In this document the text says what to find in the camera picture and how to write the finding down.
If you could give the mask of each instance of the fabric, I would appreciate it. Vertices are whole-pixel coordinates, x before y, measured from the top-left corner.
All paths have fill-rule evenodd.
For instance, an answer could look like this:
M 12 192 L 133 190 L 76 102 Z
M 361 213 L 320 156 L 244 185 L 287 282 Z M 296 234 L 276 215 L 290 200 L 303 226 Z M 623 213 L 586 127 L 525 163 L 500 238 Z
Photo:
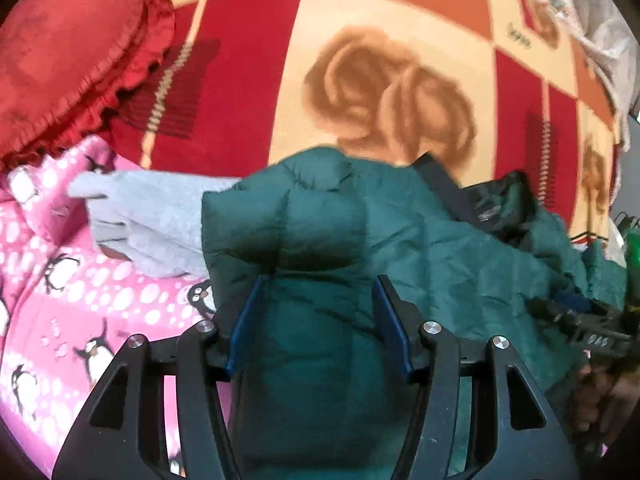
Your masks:
M 430 150 L 461 186 L 524 171 L 570 238 L 606 240 L 620 126 L 548 2 L 172 1 L 166 60 L 108 132 L 144 168 L 244 177 L 318 145 L 394 164 Z
M 120 158 L 114 165 L 134 167 Z M 65 195 L 57 186 L 46 191 L 53 190 Z M 59 245 L 34 234 L 24 214 L 13 199 L 0 203 L 0 416 L 50 477 L 75 416 L 126 338 L 179 335 L 211 318 L 216 307 L 209 279 L 146 277 L 132 262 L 96 251 L 87 225 Z M 221 384 L 218 392 L 227 418 L 230 386 Z M 165 399 L 167 447 L 179 473 L 175 381 L 170 378 Z
M 443 208 L 454 220 L 467 222 L 477 229 L 484 230 L 481 216 L 476 214 L 466 193 L 457 186 L 447 170 L 431 153 L 422 155 L 412 167 L 440 199 Z
M 506 196 L 508 215 L 518 200 Z M 562 222 L 533 204 L 525 253 L 453 221 L 413 168 L 331 148 L 205 193 L 216 304 L 258 274 L 269 279 L 231 427 L 243 477 L 390 478 L 415 390 L 390 370 L 376 334 L 370 288 L 381 273 L 457 336 L 506 336 L 544 390 L 563 378 L 580 351 L 534 320 L 526 300 L 559 288 L 590 294 L 601 286 L 590 278 L 614 276 L 588 273 Z
M 464 192 L 474 204 L 483 230 L 512 247 L 531 250 L 530 223 L 535 221 L 538 208 L 523 173 L 514 171 L 500 180 L 467 187 Z
M 81 173 L 68 195 L 86 199 L 98 246 L 128 256 L 153 278 L 208 275 L 202 256 L 202 193 L 229 189 L 236 178 L 159 171 Z
M 0 170 L 97 130 L 173 34 L 169 0 L 20 0 L 0 28 Z
M 625 239 L 618 231 L 618 226 L 609 218 L 609 243 L 607 244 L 607 260 L 612 260 L 626 269 Z
M 582 253 L 582 260 L 589 281 L 587 295 L 622 310 L 625 306 L 626 268 L 605 258 L 600 241 L 591 244 Z
M 568 30 L 601 69 L 612 100 L 620 111 L 622 148 L 630 137 L 626 116 L 640 112 L 640 46 L 612 0 L 552 0 Z
M 82 200 L 69 198 L 68 184 L 83 171 L 109 171 L 113 152 L 97 136 L 88 136 L 60 158 L 18 166 L 8 174 L 7 189 L 22 207 L 26 224 L 39 237 L 63 243 L 86 224 Z

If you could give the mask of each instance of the white polka dot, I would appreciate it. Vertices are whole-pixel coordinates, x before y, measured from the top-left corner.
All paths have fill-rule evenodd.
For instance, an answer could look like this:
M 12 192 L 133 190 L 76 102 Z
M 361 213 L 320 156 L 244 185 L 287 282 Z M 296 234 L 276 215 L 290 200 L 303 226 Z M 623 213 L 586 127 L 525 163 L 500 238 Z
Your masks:
M 124 280 L 127 276 L 131 274 L 133 269 L 133 264 L 131 262 L 121 263 L 116 269 L 113 271 L 113 279 L 119 282 L 120 280 Z
M 71 429 L 73 419 L 71 418 L 71 412 L 69 411 L 69 408 L 66 406 L 66 404 L 63 404 L 62 402 L 58 403 L 55 416 L 60 431 L 66 433 Z
M 11 222 L 6 229 L 6 241 L 10 244 L 15 242 L 15 239 L 20 234 L 20 224 L 18 222 Z
M 14 270 L 15 270 L 15 264 L 18 261 L 18 253 L 11 253 L 9 254 L 9 258 L 6 261 L 6 271 L 9 274 L 13 274 Z
M 124 310 L 133 303 L 133 289 L 129 286 L 123 288 L 116 297 L 113 298 L 113 307 L 115 310 Z
M 160 287 L 157 283 L 149 283 L 143 290 L 142 294 L 140 294 L 140 301 L 142 303 L 151 303 L 158 297 L 160 293 Z
M 33 263 L 33 254 L 24 253 L 22 255 L 22 261 L 20 262 L 20 267 L 24 272 L 27 272 L 31 268 L 31 264 Z
M 76 301 L 80 301 L 82 295 L 84 294 L 84 282 L 75 282 L 69 288 L 69 292 L 66 295 L 66 298 L 71 302 L 75 303 Z
M 42 421 L 42 436 L 49 447 L 54 447 L 58 443 L 56 423 L 50 416 Z
M 101 286 L 104 283 L 104 280 L 107 279 L 108 275 L 109 275 L 109 269 L 104 267 L 102 269 L 99 269 L 98 272 L 95 273 L 95 276 L 93 277 L 93 279 L 91 280 L 91 284 L 93 286 Z
M 42 185 L 51 189 L 58 183 L 58 176 L 53 170 L 47 170 L 42 175 Z
M 60 379 L 53 379 L 53 383 L 51 384 L 51 395 L 54 397 L 59 396 L 62 393 L 62 383 Z
M 150 310 L 145 314 L 145 322 L 148 325 L 155 325 L 160 321 L 160 312 L 158 310 Z
M 86 304 L 92 303 L 97 295 L 97 291 L 96 290 L 92 290 L 90 291 L 85 297 L 84 300 L 86 301 Z

